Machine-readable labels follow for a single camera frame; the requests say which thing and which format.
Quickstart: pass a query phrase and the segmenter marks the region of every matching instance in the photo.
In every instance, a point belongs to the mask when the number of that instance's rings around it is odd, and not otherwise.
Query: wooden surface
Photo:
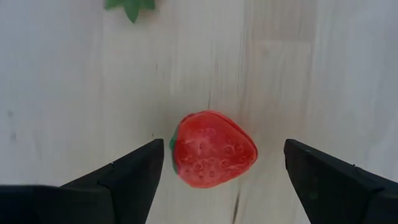
[[[396,0],[0,0],[0,184],[61,185],[214,109],[259,159],[192,189],[164,171],[147,223],[308,223],[286,138],[398,181]]]

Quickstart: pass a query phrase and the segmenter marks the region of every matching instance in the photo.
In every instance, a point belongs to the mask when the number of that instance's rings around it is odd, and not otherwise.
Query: strawberry
[[[174,168],[192,187],[209,188],[246,172],[257,147],[231,119],[216,111],[186,116],[170,141]]]

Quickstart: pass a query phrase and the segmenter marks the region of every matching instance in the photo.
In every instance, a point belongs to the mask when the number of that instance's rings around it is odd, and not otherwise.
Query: plastic strawberry
[[[192,187],[209,188],[246,172],[257,147],[232,120],[215,111],[186,116],[170,141],[174,169]]]
[[[105,0],[106,10],[113,9],[118,6],[123,6],[130,21],[135,23],[140,9],[155,9],[155,0]]]

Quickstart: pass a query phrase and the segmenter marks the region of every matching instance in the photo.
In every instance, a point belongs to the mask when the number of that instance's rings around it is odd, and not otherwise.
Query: red strawberry
[[[177,174],[192,187],[208,188],[246,172],[257,160],[251,138],[215,111],[186,116],[170,141]]]

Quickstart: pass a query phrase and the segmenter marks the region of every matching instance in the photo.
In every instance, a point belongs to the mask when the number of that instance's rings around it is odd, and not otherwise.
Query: wood grain
[[[201,190],[166,153],[147,223],[308,223],[286,138],[398,181],[397,1],[157,5],[132,25],[96,0],[0,1],[0,184],[63,184],[205,109],[242,126],[258,161]]]

